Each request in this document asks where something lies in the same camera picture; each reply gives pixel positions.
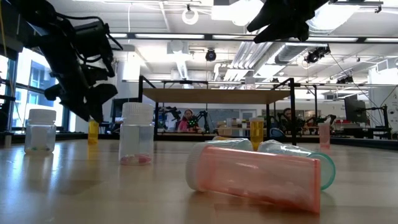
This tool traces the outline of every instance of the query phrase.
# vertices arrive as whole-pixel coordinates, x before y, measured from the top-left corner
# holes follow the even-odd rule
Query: ceiling beam
[[[203,40],[203,41],[240,41],[252,42],[252,34],[185,34],[163,32],[117,32],[111,34],[119,40]],[[301,43],[296,38],[273,40],[270,42]],[[305,43],[314,44],[398,44],[398,37],[363,37],[363,36],[310,36]]]

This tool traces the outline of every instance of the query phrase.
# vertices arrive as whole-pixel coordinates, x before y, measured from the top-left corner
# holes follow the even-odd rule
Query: yellow bottle
[[[250,119],[250,141],[254,151],[257,151],[260,143],[264,140],[264,118]]]
[[[98,130],[100,125],[95,120],[88,123],[88,144],[98,144]]]

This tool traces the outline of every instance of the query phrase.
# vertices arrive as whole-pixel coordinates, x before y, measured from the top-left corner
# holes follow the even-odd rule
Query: security camera
[[[216,58],[217,58],[217,54],[214,51],[214,49],[208,49],[207,53],[206,53],[206,61],[212,62],[212,61],[216,60]]]

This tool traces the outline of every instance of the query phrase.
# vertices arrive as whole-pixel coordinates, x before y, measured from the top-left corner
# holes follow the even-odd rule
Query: white bottle cap
[[[57,119],[57,112],[46,109],[30,109],[29,123],[53,124]]]
[[[122,118],[124,124],[151,124],[154,107],[144,103],[124,103]]]

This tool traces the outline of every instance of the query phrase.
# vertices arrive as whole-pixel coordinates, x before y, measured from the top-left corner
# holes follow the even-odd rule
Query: shelf
[[[271,104],[290,96],[286,90],[143,89],[158,103]]]

